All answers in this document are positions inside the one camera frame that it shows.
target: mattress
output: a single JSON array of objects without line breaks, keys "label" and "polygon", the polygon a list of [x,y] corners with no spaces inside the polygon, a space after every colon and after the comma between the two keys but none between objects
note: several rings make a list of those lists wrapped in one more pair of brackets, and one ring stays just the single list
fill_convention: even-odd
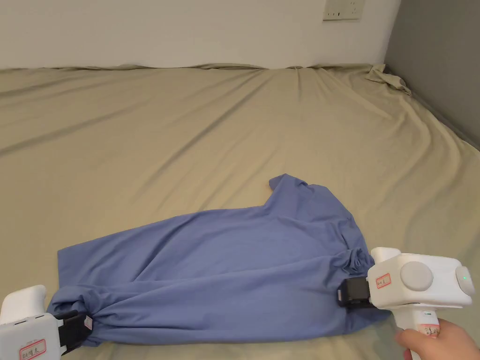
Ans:
[{"label": "mattress", "polygon": [[[480,287],[480,153],[382,66],[0,72],[0,297],[58,288],[57,251],[320,184],[369,248],[458,258]],[[480,303],[441,312],[480,341]],[[81,348],[66,359],[401,359],[392,318],[270,344]]]}]

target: wall outlet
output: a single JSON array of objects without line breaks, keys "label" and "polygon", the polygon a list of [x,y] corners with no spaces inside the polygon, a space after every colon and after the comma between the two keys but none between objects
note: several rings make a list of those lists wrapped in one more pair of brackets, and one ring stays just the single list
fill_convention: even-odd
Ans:
[{"label": "wall outlet", "polygon": [[361,19],[365,0],[346,0],[343,9],[343,19]]},{"label": "wall outlet", "polygon": [[341,20],[345,0],[326,0],[324,9],[324,20]]},{"label": "wall outlet", "polygon": [[324,20],[361,19],[365,0],[326,0]]}]

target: gray button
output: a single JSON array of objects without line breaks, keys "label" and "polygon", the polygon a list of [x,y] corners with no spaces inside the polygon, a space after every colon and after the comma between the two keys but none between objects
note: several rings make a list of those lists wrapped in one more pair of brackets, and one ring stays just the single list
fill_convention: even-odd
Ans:
[{"label": "gray button", "polygon": [[456,268],[455,273],[458,284],[460,285],[462,291],[469,296],[475,294],[472,277],[470,276],[470,272],[468,271],[467,267],[459,266],[458,268]]},{"label": "gray button", "polygon": [[414,291],[425,291],[433,282],[433,274],[424,263],[410,261],[402,266],[400,278],[407,288]]}]

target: white wall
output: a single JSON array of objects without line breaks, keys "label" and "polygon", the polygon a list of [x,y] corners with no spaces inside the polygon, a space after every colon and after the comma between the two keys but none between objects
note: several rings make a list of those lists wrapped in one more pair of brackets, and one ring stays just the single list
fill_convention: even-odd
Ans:
[{"label": "white wall", "polygon": [[399,4],[325,23],[325,0],[0,0],[0,68],[378,63]]}]

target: handwritten label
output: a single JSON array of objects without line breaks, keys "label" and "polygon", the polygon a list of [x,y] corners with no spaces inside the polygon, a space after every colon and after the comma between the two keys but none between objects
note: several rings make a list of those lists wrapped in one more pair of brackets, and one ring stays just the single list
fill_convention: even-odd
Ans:
[{"label": "handwritten label", "polygon": [[420,324],[418,325],[418,330],[430,337],[437,337],[440,333],[440,325],[437,324]]},{"label": "handwritten label", "polygon": [[20,349],[20,360],[30,360],[47,352],[45,339],[34,342]]},{"label": "handwritten label", "polygon": [[392,283],[392,279],[390,278],[390,274],[385,274],[381,277],[377,278],[377,289],[384,288],[387,285]]}]

